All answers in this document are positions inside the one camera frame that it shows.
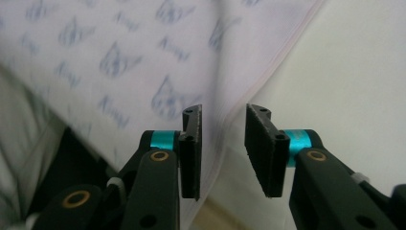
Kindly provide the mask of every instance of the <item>cartoon cat print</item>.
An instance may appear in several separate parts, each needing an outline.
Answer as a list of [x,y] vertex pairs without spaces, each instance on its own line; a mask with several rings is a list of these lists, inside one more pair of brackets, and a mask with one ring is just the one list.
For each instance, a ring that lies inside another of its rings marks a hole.
[[238,24],[241,22],[241,18],[237,17],[233,20],[229,21],[222,21],[219,19],[215,28],[213,30],[212,36],[209,39],[209,46],[212,47],[215,51],[219,52],[222,47],[222,40],[224,34],[229,30],[233,25]]
[[242,0],[241,4],[245,7],[254,7],[260,0]]
[[156,18],[163,24],[174,24],[194,11],[194,7],[182,8],[172,0],[166,0],[156,13]]
[[115,42],[105,57],[101,60],[100,71],[107,77],[116,79],[122,76],[126,71],[135,67],[142,59],[141,56],[125,56],[122,54],[117,42]]
[[176,92],[166,76],[161,87],[152,99],[151,107],[153,112],[164,120],[174,120],[178,118],[183,109],[200,101],[200,96],[188,95]]
[[34,2],[26,10],[26,19],[31,22],[36,22],[39,19],[44,18],[50,12],[54,11],[57,8],[57,5],[53,4],[44,4],[43,0]]
[[78,26],[77,19],[74,17],[65,28],[60,32],[58,41],[59,44],[65,47],[71,47],[80,43],[89,35],[95,32],[95,27],[80,27]]

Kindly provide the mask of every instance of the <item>cyan band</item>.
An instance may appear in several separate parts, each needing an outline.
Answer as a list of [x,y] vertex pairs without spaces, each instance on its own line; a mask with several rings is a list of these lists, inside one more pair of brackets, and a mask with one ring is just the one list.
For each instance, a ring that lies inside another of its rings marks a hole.
[[154,131],[151,137],[152,148],[173,150],[175,131]]
[[289,161],[287,167],[295,167],[295,156],[299,151],[304,148],[311,148],[310,137],[303,129],[286,129],[284,130],[284,133],[290,138]]

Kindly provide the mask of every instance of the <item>gray fabric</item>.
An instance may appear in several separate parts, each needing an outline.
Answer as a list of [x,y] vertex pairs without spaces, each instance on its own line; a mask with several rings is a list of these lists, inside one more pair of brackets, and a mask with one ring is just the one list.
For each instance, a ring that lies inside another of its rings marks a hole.
[[0,229],[21,229],[65,124],[0,67]]

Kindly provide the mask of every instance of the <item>patterned fabric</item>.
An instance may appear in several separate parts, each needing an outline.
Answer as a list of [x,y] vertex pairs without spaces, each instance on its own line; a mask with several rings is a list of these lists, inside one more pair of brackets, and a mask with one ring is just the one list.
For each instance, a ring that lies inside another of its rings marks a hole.
[[202,196],[221,137],[322,0],[0,0],[0,64],[119,169],[146,129],[203,104]]

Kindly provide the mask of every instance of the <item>white cable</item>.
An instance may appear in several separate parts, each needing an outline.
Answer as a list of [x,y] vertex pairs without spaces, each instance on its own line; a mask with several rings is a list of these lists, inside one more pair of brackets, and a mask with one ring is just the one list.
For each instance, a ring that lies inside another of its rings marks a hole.
[[34,225],[36,223],[36,220],[39,218],[39,213],[32,213],[29,215],[26,219],[26,228],[28,230],[32,230],[34,228]]
[[124,204],[126,201],[126,191],[125,191],[125,184],[122,181],[121,178],[119,177],[111,177],[108,181],[107,181],[107,187],[109,185],[115,185],[117,186],[117,188],[119,189],[119,194],[120,194],[120,202],[121,204]]
[[361,184],[363,181],[367,181],[368,183],[370,183],[370,179],[360,172],[355,172],[351,175],[351,177],[357,184]]

